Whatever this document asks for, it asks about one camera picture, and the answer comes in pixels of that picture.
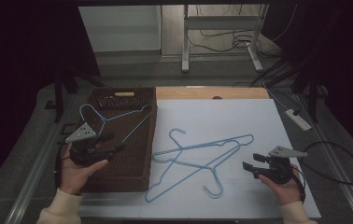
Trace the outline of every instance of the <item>metal rail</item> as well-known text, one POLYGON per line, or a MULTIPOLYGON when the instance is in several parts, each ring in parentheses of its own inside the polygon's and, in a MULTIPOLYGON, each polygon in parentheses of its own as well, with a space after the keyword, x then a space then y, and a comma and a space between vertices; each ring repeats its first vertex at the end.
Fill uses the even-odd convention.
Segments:
MULTIPOLYGON (((314 134, 316 135, 317 140, 328 141, 327 138, 325 137, 325 134, 319 128, 318 124, 313 122, 313 120, 310 118, 310 116, 306 110, 307 104, 305 103, 305 101, 300 98, 301 96, 297 96, 297 95, 294 95, 294 96, 297 99, 297 101, 299 102, 299 104, 302 106, 303 112, 308 117, 309 122, 310 122, 311 126, 313 127, 313 131, 314 131, 314 134)), ((337 160, 336 155, 334 154, 331 146, 323 145, 322 147, 324 149, 323 152, 324 152, 325 159, 328 161, 328 164, 330 165, 334 176, 340 180, 344 180, 344 181, 349 182, 350 180, 348 178, 348 175, 346 174, 342 164, 340 164, 340 162, 337 160)), ((353 211, 353 186, 345 185, 345 184, 340 184, 339 186, 340 186, 340 189, 342 190, 342 192, 345 194, 346 199, 347 199, 348 203, 350 204, 351 209, 353 211)))
MULTIPOLYGON (((68 111, 71 107, 75 98, 68 102, 66 105, 66 111, 68 111)), ((60 122, 56 125, 51 127, 50 134, 45 140, 45 144, 39 150, 39 154, 36 157, 35 163, 31 169, 31 172, 25 179, 24 185, 22 186, 19 195, 17 196, 16 201, 14 202, 10 213, 7 216, 5 221, 6 224, 8 223, 21 223, 21 220, 25 214, 25 211, 28 207, 29 202, 34 195, 36 190, 37 184, 39 183, 40 178, 42 177, 43 171, 46 168, 46 164, 49 160, 51 155, 51 147, 52 144, 56 141, 58 134, 61 132, 63 128, 63 123, 65 120, 65 116, 62 116, 60 122)))

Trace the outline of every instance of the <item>metal rod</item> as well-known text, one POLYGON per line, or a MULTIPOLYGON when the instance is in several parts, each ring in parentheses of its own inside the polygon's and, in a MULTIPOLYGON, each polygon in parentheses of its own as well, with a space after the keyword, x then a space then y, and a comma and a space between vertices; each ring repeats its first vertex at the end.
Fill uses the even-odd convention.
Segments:
MULTIPOLYGON (((69 104, 67 105, 68 110, 71 108, 72 104, 74 102, 74 98, 69 101, 69 104)), ((32 196, 34 195, 34 192, 36 190, 37 184, 39 183, 40 178, 42 177, 43 171, 46 168, 46 164, 49 160, 50 154, 51 154, 51 145, 54 143, 56 140, 57 135, 61 132, 61 129, 63 128, 63 123, 65 120, 65 116, 62 116, 61 120, 59 123, 55 124, 51 128, 50 135, 46 138, 45 144, 43 145, 42 148, 40 148, 39 154, 36 157, 35 163, 31 169, 31 172, 25 179, 25 182, 20 190, 19 195, 17 196, 16 201, 14 202, 10 213, 7 216, 7 219, 5 221, 6 224, 9 223, 20 223, 26 208, 28 207, 29 202, 32 199, 32 196)))

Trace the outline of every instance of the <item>metal frame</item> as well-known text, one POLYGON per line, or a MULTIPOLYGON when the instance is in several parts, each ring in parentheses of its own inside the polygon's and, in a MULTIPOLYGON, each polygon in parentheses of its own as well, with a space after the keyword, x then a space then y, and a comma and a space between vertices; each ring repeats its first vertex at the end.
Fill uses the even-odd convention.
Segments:
MULTIPOLYGON (((68 101, 66 111, 69 111, 69 109, 72 107, 74 100, 75 98, 73 97, 68 101)), ((52 152, 52 150, 50 150, 52 148, 52 144, 57 141, 57 137, 63 129, 64 120, 65 116, 61 116, 60 122, 54 123, 54 125, 51 127, 50 135, 46 138, 43 147, 40 148, 39 154, 36 157, 31 172, 25 179, 24 185, 22 186, 20 193, 17 196, 17 199, 7 216, 5 221, 6 224, 21 223, 28 204, 30 203, 35 193, 37 184, 39 183, 40 178, 42 177, 42 174, 46 168, 46 164, 49 161, 52 152)))
POLYGON ((253 30, 248 53, 257 72, 263 67, 256 53, 256 43, 268 5, 263 5, 259 16, 189 16, 189 5, 184 5, 182 72, 189 72, 189 30, 253 30))

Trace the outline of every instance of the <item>gripper camera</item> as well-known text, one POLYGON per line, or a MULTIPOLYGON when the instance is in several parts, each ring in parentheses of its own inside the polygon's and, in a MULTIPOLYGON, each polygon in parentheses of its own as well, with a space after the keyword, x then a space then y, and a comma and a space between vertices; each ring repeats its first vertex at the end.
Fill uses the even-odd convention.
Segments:
POLYGON ((112 156, 123 150, 125 144, 120 144, 110 150, 96 150, 96 146, 101 142, 114 138, 114 134, 98 136, 97 133, 84 123, 74 133, 65 139, 65 143, 72 143, 69 149, 69 158, 76 164, 90 166, 98 161, 111 160, 112 156))
POLYGON ((286 147, 275 147, 269 152, 269 156, 267 157, 257 153, 253 154, 253 159, 255 161, 267 162, 269 164, 269 169, 254 167, 244 161, 243 167, 244 170, 251 172, 254 178, 258 179, 258 175, 264 175, 278 185, 286 184, 293 179, 299 187, 301 200, 304 202, 304 186, 298 177, 296 177, 293 173, 294 168, 290 165, 289 158, 300 158, 307 156, 308 154, 305 152, 292 150, 286 147))

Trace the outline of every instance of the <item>power strip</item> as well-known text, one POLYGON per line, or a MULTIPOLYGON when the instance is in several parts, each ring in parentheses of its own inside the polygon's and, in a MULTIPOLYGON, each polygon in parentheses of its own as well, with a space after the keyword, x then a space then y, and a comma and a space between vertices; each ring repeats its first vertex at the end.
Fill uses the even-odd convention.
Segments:
POLYGON ((293 115, 293 109, 285 111, 285 114, 293 120, 304 132, 311 129, 311 126, 300 115, 293 115))

